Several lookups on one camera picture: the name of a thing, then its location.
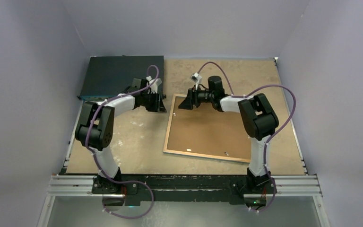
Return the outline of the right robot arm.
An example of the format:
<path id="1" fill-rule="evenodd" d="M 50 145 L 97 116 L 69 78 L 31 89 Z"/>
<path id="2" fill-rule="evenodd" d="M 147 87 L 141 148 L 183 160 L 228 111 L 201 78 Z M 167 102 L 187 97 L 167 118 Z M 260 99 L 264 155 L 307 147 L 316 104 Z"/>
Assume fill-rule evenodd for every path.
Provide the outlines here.
<path id="1" fill-rule="evenodd" d="M 248 97 L 226 94 L 219 76 L 209 77 L 208 87 L 202 86 L 202 77 L 198 73 L 192 74 L 190 79 L 195 85 L 188 89 L 186 98 L 178 108 L 192 110 L 201 103 L 210 103 L 219 112 L 240 114 L 244 129 L 251 139 L 251 161 L 246 185 L 251 192 L 259 192 L 270 182 L 270 172 L 266 166 L 267 140 L 279 126 L 278 117 L 267 97 L 263 93 Z"/>

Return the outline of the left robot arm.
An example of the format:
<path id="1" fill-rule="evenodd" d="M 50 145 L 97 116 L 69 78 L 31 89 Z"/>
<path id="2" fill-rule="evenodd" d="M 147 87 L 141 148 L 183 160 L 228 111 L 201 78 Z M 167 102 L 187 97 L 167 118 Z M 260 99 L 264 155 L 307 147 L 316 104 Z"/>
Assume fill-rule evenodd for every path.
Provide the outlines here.
<path id="1" fill-rule="evenodd" d="M 101 102 L 86 101 L 82 105 L 75 139 L 91 152 L 99 176 L 106 178 L 104 188 L 109 193 L 117 193 L 122 187 L 121 171 L 110 149 L 114 120 L 141 106 L 148 112 L 166 113 L 164 95 L 158 90 L 161 84 L 160 78 L 135 78 L 123 93 Z"/>

